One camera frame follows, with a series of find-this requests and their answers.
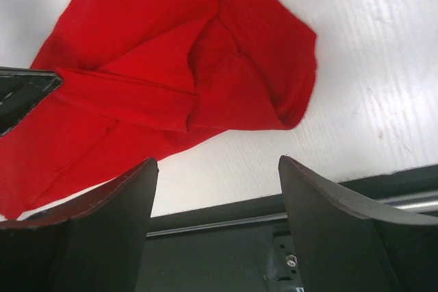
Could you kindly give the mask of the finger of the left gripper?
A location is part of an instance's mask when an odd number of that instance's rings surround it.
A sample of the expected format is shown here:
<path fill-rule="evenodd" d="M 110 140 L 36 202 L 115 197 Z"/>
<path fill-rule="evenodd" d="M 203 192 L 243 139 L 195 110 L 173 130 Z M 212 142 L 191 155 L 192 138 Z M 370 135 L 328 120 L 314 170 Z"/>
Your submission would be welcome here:
<path fill-rule="evenodd" d="M 1 67 L 1 136 L 8 134 L 63 82 L 52 71 Z"/>

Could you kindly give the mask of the red t shirt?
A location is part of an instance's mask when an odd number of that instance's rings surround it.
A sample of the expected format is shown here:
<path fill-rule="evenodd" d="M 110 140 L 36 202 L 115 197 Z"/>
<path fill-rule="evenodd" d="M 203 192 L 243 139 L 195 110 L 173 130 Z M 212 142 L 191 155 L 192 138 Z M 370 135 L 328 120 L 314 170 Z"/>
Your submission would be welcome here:
<path fill-rule="evenodd" d="M 228 130 L 293 129 L 315 43 L 279 0 L 71 0 L 30 68 L 63 84 L 1 136 L 1 214 Z"/>

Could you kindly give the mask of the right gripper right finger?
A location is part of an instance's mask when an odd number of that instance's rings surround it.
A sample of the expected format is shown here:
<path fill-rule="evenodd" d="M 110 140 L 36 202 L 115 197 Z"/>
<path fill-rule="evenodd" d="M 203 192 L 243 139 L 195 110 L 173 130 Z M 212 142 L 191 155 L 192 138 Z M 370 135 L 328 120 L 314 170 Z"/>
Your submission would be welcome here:
<path fill-rule="evenodd" d="M 437 218 L 334 183 L 287 156 L 279 176 L 306 291 L 436 291 Z"/>

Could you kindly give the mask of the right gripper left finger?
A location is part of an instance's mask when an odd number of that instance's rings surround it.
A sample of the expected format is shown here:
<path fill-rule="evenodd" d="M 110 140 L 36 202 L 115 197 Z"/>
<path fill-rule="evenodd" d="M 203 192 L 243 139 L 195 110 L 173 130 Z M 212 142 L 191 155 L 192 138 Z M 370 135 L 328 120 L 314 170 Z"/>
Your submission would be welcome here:
<path fill-rule="evenodd" d="M 2 291 L 134 291 L 157 187 L 148 159 L 43 215 L 1 223 Z"/>

